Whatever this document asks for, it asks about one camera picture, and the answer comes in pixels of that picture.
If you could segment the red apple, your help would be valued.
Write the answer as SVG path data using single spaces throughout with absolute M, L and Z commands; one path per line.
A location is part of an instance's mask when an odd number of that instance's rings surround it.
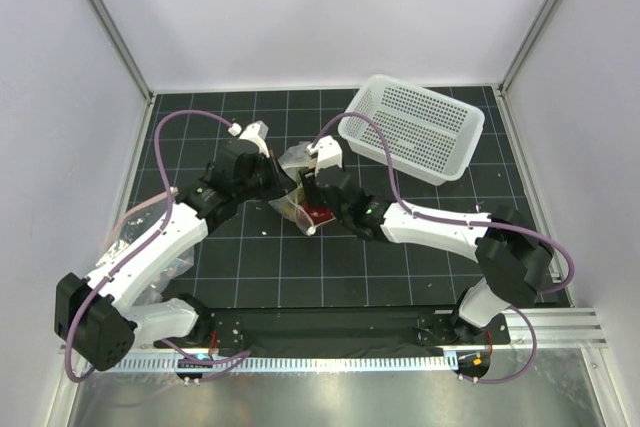
M 334 219 L 334 215 L 328 207 L 313 206 L 308 202 L 303 202 L 301 206 L 314 225 L 331 222 Z

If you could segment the clear polka dot zip bag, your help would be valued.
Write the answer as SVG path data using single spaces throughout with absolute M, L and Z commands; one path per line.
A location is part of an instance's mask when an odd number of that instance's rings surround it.
M 307 202 L 307 197 L 300 175 L 308 170 L 314 172 L 315 160 L 307 153 L 308 145 L 309 142 L 299 142 L 289 147 L 278 158 L 285 174 L 294 181 L 295 188 L 284 197 L 270 201 L 269 205 L 285 220 L 295 224 L 304 235 L 312 236 L 320 227 L 330 222 L 314 225 L 301 206 L 303 202 Z

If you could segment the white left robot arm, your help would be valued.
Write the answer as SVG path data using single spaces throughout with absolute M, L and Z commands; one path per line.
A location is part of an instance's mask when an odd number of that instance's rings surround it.
M 190 294 L 140 305 L 145 289 L 189 248 L 233 218 L 247 201 L 279 199 L 295 188 L 261 138 L 229 139 L 205 174 L 132 245 L 80 278 L 67 274 L 56 287 L 54 331 L 65 353 L 80 354 L 106 371 L 130 349 L 164 340 L 190 347 L 208 342 L 212 311 Z

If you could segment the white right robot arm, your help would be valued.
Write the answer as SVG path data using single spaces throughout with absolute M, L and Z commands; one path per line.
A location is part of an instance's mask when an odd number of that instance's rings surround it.
M 362 240 L 421 245 L 478 265 L 481 279 L 462 292 L 447 319 L 431 328 L 441 342 L 474 343 L 506 308 L 534 305 L 553 249 L 527 232 L 518 211 L 465 214 L 402 205 L 367 194 L 340 167 L 305 168 L 298 180 L 310 209 L 329 211 Z

